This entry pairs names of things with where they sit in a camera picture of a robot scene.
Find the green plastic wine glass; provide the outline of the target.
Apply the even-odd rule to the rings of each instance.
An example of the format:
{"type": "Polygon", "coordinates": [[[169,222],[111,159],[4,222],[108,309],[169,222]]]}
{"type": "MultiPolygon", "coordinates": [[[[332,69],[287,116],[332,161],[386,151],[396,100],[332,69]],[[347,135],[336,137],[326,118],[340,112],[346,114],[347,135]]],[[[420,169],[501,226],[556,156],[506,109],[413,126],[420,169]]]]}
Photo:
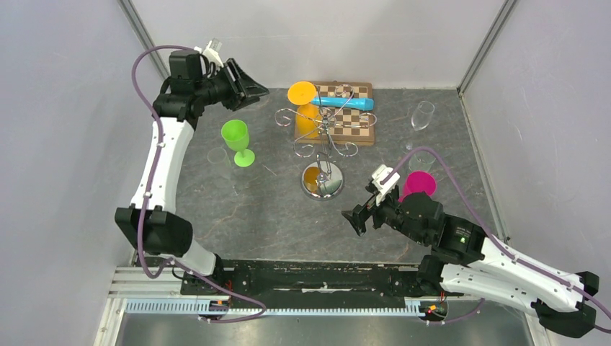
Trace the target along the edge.
{"type": "Polygon", "coordinates": [[[221,128],[226,145],[235,152],[234,163],[238,167],[249,167],[255,161],[254,152],[249,149],[249,129],[242,120],[229,120],[221,128]]]}

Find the chrome wine glass rack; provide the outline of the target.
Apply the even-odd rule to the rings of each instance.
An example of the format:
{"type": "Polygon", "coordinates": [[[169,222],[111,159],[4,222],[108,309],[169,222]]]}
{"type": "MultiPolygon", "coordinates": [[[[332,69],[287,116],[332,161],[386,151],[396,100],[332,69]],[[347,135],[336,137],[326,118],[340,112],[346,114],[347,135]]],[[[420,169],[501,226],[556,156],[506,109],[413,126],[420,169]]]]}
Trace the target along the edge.
{"type": "Polygon", "coordinates": [[[300,175],[302,191],[315,200],[329,200],[336,197],[344,186],[344,174],[334,163],[333,154],[348,158],[356,156],[359,147],[353,143],[336,144],[329,134],[329,116],[322,106],[318,107],[320,120],[318,134],[314,138],[297,137],[295,127],[296,109],[282,108],[275,112],[275,122],[282,127],[294,127],[293,151],[301,158],[316,157],[300,175]]]}

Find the orange plastic wine glass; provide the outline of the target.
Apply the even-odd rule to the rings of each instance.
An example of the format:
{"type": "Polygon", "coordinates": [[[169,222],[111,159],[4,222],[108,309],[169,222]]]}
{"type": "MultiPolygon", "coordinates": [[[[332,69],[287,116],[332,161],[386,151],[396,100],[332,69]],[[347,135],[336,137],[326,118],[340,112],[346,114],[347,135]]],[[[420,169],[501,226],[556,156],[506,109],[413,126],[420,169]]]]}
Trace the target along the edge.
{"type": "Polygon", "coordinates": [[[297,137],[305,136],[309,139],[318,134],[320,120],[318,107],[311,103],[317,95],[316,86],[309,81],[298,81],[287,91],[288,100],[297,107],[298,114],[295,116],[297,137]]]}

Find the pink plastic wine glass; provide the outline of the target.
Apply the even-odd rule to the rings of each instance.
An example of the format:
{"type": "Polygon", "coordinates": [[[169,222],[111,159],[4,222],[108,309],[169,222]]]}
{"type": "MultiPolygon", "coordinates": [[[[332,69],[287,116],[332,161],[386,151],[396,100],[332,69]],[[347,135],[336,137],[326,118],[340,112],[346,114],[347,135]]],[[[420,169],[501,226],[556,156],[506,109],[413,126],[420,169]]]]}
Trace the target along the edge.
{"type": "Polygon", "coordinates": [[[408,175],[403,184],[402,195],[398,199],[402,202],[405,197],[416,192],[425,192],[428,196],[433,196],[437,190],[435,178],[424,171],[415,171],[408,175]]]}

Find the clear wine glass back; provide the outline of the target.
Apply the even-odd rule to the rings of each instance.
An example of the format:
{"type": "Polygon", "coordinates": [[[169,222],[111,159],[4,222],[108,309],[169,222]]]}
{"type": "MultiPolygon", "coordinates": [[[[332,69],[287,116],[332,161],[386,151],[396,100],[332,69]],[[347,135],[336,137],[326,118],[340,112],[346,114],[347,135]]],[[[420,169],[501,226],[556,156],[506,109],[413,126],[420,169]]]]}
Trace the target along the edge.
{"type": "Polygon", "coordinates": [[[208,162],[215,172],[224,179],[231,180],[232,168],[226,150],[222,147],[215,147],[207,154],[208,162]]]}

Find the clear wine glass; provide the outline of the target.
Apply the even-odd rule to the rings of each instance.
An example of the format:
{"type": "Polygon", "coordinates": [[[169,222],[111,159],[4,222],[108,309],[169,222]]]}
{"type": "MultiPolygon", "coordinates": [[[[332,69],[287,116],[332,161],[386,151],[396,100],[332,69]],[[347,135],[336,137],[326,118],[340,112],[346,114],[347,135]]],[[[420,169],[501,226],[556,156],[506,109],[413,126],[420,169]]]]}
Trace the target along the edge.
{"type": "Polygon", "coordinates": [[[412,151],[422,144],[424,130],[432,121],[435,106],[430,101],[420,101],[411,114],[411,130],[408,138],[404,141],[402,149],[405,153],[412,151]]]}
{"type": "Polygon", "coordinates": [[[428,151],[411,151],[411,158],[408,161],[408,169],[411,172],[430,172],[437,158],[428,151]]]}
{"type": "Polygon", "coordinates": [[[215,147],[207,154],[208,162],[215,172],[224,179],[231,180],[232,168],[226,150],[222,147],[215,147]]]}

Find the clear wine glass front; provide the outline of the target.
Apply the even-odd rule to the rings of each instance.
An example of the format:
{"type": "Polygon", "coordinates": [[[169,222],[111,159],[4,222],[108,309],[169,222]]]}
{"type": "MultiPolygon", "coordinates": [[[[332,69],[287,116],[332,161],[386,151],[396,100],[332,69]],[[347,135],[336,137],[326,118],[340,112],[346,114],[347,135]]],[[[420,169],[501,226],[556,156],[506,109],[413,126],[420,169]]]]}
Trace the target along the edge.
{"type": "Polygon", "coordinates": [[[408,161],[408,169],[411,172],[430,172],[437,158],[428,151],[411,151],[411,158],[408,161]]]}

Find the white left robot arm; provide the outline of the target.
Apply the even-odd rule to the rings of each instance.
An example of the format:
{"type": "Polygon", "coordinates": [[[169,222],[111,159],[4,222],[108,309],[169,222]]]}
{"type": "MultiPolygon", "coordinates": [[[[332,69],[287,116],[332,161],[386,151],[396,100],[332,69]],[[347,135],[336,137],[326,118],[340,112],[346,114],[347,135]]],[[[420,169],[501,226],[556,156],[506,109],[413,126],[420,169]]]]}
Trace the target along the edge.
{"type": "Polygon", "coordinates": [[[139,257],[152,254],[163,257],[166,265],[181,265],[199,274],[202,289],[217,294],[226,285],[226,275],[218,269],[220,257],[199,245],[192,224],[176,214],[182,162],[207,106],[220,103],[237,111],[258,102],[269,90],[232,58],[222,62],[210,50],[180,45],[167,49],[170,75],[153,102],[135,78],[139,63],[157,49],[141,53],[132,67],[133,86],[153,118],[152,138],[141,181],[129,205],[116,209],[115,223],[139,257]]]}

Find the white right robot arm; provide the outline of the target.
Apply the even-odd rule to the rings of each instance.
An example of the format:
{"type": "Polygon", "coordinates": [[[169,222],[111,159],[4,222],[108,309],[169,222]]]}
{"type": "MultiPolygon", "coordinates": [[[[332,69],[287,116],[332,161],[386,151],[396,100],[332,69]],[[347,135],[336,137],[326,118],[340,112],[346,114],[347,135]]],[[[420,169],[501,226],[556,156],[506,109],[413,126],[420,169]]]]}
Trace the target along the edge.
{"type": "Polygon", "coordinates": [[[389,226],[429,247],[416,274],[423,293],[466,294],[502,303],[565,337],[580,338],[595,328],[597,312],[588,303],[598,290],[597,275],[562,272],[513,252],[481,226],[446,214],[424,192],[403,200],[373,195],[342,216],[360,236],[372,220],[376,229],[389,226]]]}

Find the wooden chess board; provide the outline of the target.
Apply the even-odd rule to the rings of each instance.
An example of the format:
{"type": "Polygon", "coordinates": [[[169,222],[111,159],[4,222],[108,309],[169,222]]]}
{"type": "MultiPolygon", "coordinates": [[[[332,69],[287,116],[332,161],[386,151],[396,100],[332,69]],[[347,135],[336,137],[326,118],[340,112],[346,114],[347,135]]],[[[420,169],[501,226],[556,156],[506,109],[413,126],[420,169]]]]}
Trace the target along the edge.
{"type": "MultiPolygon", "coordinates": [[[[313,84],[320,91],[316,97],[373,99],[373,85],[369,82],[315,81],[313,84]]],[[[329,116],[329,134],[336,144],[374,145],[376,118],[373,110],[323,108],[324,113],[329,116]]]]}

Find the blue cylindrical tube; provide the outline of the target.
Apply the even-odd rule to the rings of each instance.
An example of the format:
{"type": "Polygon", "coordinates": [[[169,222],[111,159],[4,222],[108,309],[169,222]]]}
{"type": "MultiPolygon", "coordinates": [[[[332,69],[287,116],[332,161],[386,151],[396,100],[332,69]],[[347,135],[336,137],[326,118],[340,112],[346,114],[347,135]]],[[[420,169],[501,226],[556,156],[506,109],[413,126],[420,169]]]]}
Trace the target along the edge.
{"type": "Polygon", "coordinates": [[[311,100],[312,105],[322,107],[345,107],[361,111],[371,111],[375,106],[375,102],[370,98],[341,98],[341,97],[314,97],[311,100]]]}

